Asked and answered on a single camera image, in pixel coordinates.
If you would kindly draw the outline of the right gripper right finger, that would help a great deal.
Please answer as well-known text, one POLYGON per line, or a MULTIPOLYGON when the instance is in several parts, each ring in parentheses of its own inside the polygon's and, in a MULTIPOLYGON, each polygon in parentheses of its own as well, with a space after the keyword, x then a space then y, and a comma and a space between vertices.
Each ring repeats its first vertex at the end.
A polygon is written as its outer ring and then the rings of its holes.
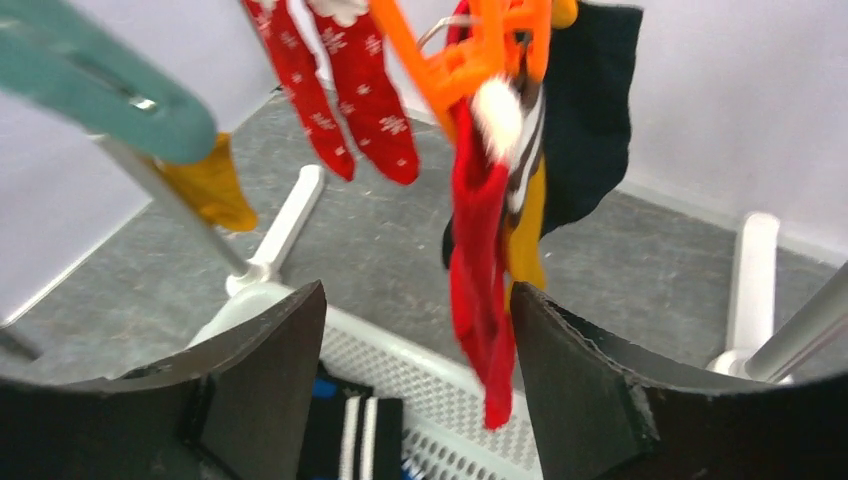
POLYGON ((793 385, 693 367, 527 283, 511 310, 547 479, 843 479, 847 377, 793 385))

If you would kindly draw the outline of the black sock white stripes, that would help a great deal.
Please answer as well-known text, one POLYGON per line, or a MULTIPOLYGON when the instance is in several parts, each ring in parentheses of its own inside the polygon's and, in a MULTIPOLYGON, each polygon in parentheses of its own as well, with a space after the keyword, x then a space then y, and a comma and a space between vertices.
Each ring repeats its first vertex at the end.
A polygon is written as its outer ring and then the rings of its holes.
POLYGON ((313 398, 297 477, 403 479, 403 419, 397 398, 313 398))

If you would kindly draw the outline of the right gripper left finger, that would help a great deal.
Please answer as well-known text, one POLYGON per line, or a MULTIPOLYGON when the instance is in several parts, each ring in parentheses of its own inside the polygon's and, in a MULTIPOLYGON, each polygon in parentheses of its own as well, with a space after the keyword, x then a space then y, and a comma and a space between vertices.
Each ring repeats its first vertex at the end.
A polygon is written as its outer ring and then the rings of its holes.
POLYGON ((117 379, 3 379, 2 477, 294 478, 326 312, 316 281, 117 379))

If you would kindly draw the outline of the black ankle sock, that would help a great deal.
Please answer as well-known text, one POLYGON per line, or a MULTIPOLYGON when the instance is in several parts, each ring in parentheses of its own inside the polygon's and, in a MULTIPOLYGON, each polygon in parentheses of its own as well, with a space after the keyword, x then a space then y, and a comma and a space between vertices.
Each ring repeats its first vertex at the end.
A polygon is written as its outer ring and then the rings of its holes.
POLYGON ((625 176, 642 20, 636 6, 552 4, 542 170, 530 181, 529 225, 506 232, 506 265, 518 281, 541 273, 542 237, 588 216, 625 176))

